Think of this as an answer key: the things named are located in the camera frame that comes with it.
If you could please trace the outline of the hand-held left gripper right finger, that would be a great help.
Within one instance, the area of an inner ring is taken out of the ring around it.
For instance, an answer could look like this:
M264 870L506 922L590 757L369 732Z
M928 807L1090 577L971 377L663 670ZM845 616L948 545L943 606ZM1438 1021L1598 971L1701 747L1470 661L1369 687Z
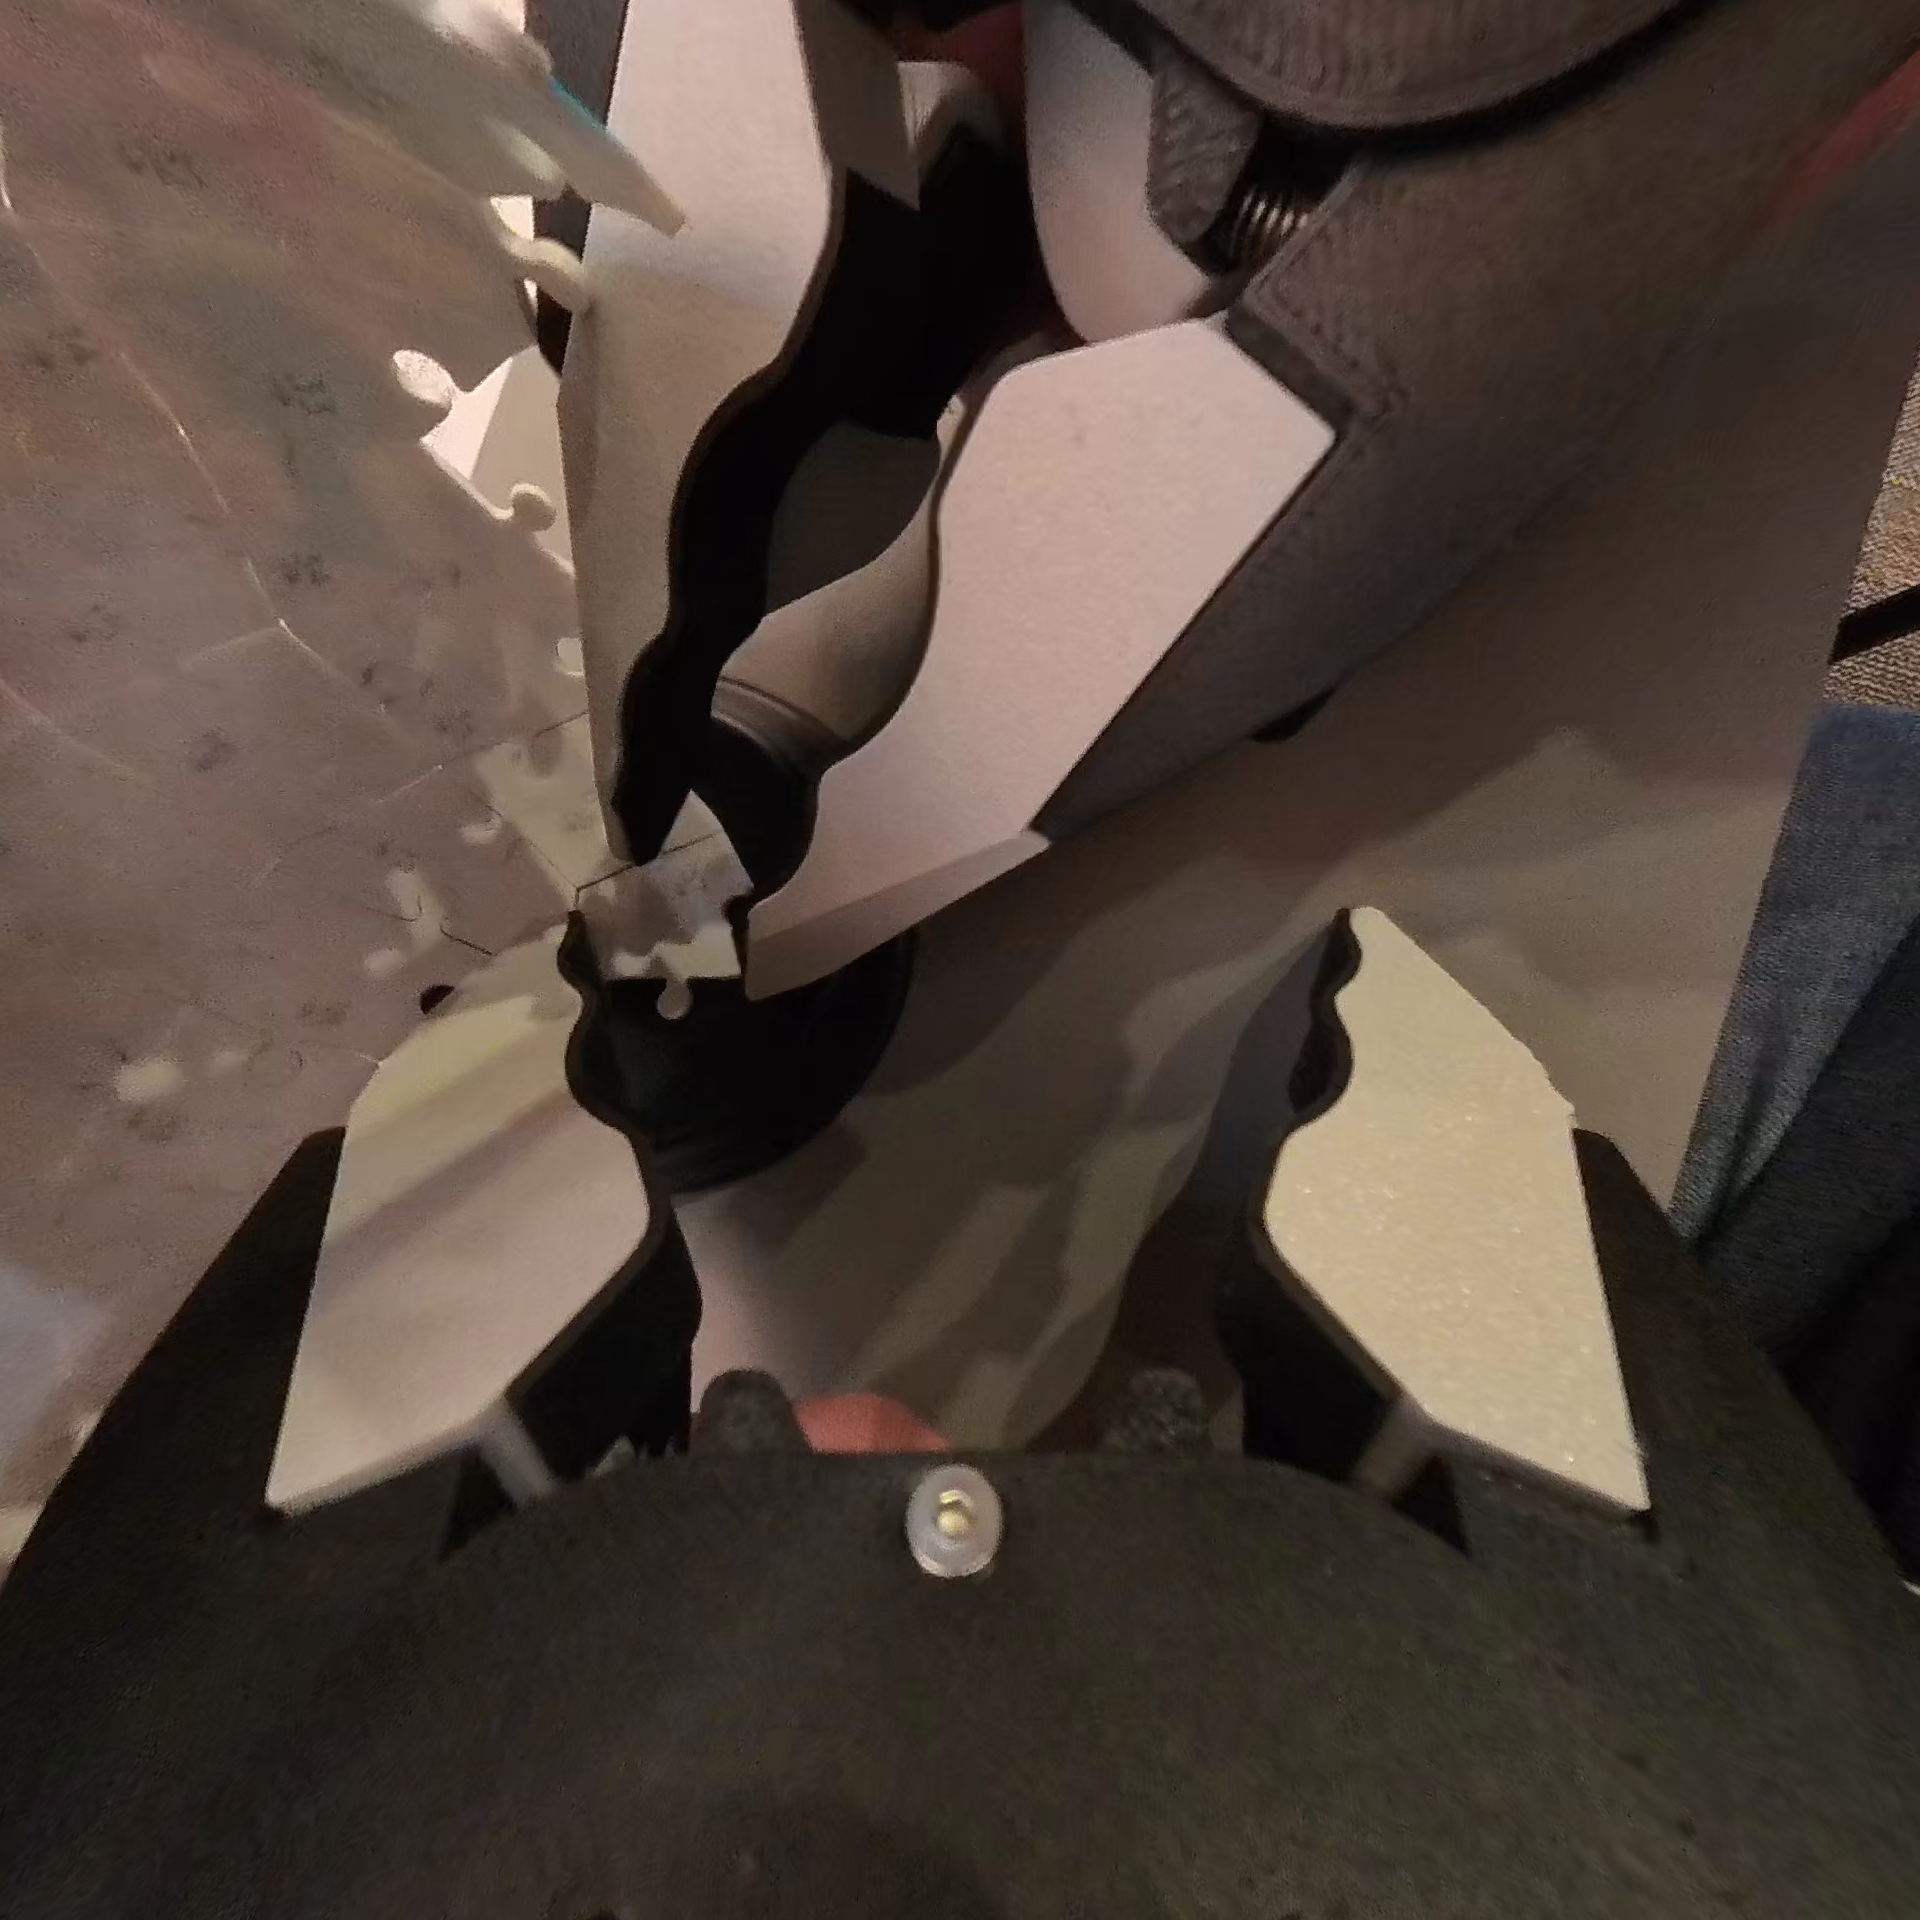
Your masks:
M1373 905L1333 922L1243 1254L1244 1445L1395 1504L1462 1458L1650 1507L1570 1101Z

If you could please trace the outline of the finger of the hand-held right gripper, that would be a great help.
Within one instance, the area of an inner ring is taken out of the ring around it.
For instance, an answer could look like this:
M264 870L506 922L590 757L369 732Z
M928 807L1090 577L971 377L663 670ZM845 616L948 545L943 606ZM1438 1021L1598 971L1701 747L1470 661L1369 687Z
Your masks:
M1042 813L1337 442L1219 318L1031 358L928 517L901 699L833 761L743 985L811 985L1049 852Z
M940 468L887 422L922 290L922 187L964 67L852 4L629 4L609 128L673 233L588 220L561 379L592 771L615 849L657 857L709 711L769 608L873 564Z

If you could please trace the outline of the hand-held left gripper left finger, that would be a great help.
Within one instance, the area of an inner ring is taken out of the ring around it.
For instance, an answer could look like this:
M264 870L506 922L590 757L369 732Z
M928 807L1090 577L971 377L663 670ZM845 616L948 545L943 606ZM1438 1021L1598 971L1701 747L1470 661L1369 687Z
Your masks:
M278 1514L459 1456L517 1504L581 1474L536 1434L538 1369L587 1357L668 1211L568 1079L577 929L470 971L355 1096L264 1482Z

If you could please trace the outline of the grey puzzle piece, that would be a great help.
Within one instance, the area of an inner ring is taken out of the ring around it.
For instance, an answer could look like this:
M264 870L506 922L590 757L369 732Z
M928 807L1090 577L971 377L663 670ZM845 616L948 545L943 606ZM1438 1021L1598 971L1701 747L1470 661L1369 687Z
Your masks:
M582 887L577 909L602 977L639 985L643 1011L678 1023L694 1009L698 985L743 977L735 907L752 887L727 829L701 828Z

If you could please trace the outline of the person's left hand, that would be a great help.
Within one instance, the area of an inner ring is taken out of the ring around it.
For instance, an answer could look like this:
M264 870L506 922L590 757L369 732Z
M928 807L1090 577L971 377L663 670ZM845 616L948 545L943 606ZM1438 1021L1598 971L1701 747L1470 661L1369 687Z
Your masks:
M881 1393L807 1398L794 1401L794 1415L816 1454L901 1456L940 1452L947 1443L909 1406Z

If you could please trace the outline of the person's blue jeans leg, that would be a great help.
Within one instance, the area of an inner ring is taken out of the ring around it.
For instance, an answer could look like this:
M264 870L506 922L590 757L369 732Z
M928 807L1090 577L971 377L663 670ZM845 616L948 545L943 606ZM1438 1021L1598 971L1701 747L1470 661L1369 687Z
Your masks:
M1672 1218L1917 1583L1915 711L1816 720Z

